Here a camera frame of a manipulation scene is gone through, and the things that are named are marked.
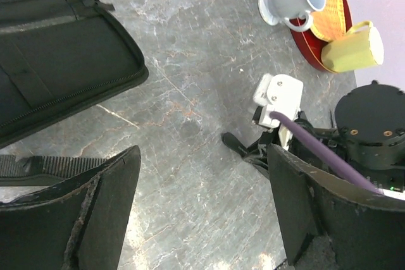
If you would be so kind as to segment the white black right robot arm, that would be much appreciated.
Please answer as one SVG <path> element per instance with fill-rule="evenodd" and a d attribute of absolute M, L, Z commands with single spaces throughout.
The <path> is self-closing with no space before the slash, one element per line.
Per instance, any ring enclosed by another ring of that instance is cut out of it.
<path fill-rule="evenodd" d="M 330 129 L 313 127 L 304 111 L 298 112 L 295 122 L 376 187 L 404 193 L 404 91 L 374 80 L 342 97 L 330 115 L 336 122 Z M 282 145 L 279 130 L 263 132 L 249 147 L 230 132 L 222 133 L 221 141 L 270 180 L 267 147 Z M 337 175 L 294 135 L 287 145 L 299 159 Z"/>

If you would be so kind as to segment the black wide-tooth comb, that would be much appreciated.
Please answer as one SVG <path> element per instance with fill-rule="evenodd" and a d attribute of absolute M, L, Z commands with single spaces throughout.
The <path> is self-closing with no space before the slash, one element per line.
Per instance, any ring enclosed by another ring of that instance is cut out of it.
<path fill-rule="evenodd" d="M 98 157 L 1 156 L 1 186 L 49 186 L 72 178 L 106 160 Z"/>

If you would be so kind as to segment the black zippered tool case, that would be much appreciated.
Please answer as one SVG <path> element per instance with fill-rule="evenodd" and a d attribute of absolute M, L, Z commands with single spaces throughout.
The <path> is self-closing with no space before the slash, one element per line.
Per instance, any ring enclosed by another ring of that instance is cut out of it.
<path fill-rule="evenodd" d="M 1 0 L 1 146 L 148 78 L 144 55 L 100 0 Z"/>

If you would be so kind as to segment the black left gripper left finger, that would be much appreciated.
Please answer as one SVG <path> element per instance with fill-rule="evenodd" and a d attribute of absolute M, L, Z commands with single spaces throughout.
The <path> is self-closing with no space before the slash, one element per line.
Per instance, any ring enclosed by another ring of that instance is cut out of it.
<path fill-rule="evenodd" d="M 116 269 L 139 179 L 132 146 L 1 204 L 2 269 Z"/>

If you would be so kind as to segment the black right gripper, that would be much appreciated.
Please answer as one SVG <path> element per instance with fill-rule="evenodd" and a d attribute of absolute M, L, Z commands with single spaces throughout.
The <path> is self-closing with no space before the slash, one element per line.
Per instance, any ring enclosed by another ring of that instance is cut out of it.
<path fill-rule="evenodd" d="M 304 111 L 299 111 L 297 123 L 321 143 L 335 145 L 332 140 L 333 134 L 335 133 L 335 119 L 332 110 L 329 111 L 329 117 L 332 126 L 330 129 L 314 128 L 308 121 Z M 271 144 L 281 145 L 280 136 L 278 135 L 279 130 L 280 128 L 266 129 L 262 132 L 261 136 L 248 147 L 243 145 L 242 142 L 230 132 L 222 133 L 221 141 L 230 150 L 236 152 L 244 162 L 253 165 L 264 177 L 268 178 L 268 147 Z M 323 164 L 317 156 L 310 152 L 308 148 L 304 147 L 303 144 L 294 137 L 287 142 L 287 145 L 288 152 L 308 164 L 311 164 L 316 168 L 324 170 L 328 169 L 327 165 Z"/>

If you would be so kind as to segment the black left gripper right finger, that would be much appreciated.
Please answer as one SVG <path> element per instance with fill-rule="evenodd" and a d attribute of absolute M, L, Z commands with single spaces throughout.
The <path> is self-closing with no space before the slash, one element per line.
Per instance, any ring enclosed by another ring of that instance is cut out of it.
<path fill-rule="evenodd" d="M 404 269 L 404 201 L 359 188 L 277 145 L 268 171 L 287 262 L 326 235 L 339 269 Z"/>

